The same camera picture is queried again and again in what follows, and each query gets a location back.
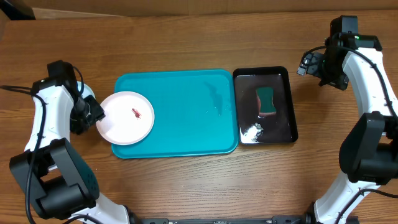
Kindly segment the pink plate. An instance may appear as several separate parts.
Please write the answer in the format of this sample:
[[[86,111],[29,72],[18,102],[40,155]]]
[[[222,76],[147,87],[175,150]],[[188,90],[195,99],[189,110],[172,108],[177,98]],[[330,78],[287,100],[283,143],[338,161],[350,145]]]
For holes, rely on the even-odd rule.
[[[112,144],[130,145],[143,140],[152,130],[154,109],[147,98],[132,91],[120,91],[102,103],[105,117],[96,122],[100,135]]]

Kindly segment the green and pink sponge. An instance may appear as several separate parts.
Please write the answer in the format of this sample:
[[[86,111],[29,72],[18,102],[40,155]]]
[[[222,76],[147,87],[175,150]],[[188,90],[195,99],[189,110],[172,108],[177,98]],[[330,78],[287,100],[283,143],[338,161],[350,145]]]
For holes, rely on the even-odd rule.
[[[272,88],[260,87],[256,90],[256,96],[259,117],[266,117],[276,114],[276,108],[273,102],[274,90]]]

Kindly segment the light blue plate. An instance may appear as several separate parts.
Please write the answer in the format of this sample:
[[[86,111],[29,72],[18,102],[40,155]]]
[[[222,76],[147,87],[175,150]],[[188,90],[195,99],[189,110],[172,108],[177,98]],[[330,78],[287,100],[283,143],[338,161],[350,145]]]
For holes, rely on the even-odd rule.
[[[78,89],[83,89],[83,93],[81,94],[83,99],[85,99],[87,96],[92,96],[93,98],[95,98],[93,90],[87,84],[82,84],[82,82],[78,82],[78,84]]]

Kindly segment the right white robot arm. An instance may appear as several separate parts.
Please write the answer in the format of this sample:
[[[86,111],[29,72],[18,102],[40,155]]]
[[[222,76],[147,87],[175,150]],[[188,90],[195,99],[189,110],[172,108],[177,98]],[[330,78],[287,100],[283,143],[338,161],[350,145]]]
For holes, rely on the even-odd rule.
[[[339,32],[304,53],[297,71],[320,78],[320,85],[351,84],[359,120],[339,151],[340,173],[326,193],[309,206],[302,223],[357,223],[350,213],[370,193],[396,198],[379,188],[397,178],[397,97],[374,35]]]

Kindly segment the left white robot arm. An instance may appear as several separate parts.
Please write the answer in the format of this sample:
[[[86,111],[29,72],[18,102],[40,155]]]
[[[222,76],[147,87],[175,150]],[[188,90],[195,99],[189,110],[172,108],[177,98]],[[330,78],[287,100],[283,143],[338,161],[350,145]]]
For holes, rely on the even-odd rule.
[[[71,78],[11,89],[29,94],[35,103],[29,142],[9,163],[25,194],[28,221],[36,212],[65,223],[135,223],[127,207],[100,192],[93,171],[70,143],[71,133],[81,134],[104,116],[91,89]]]

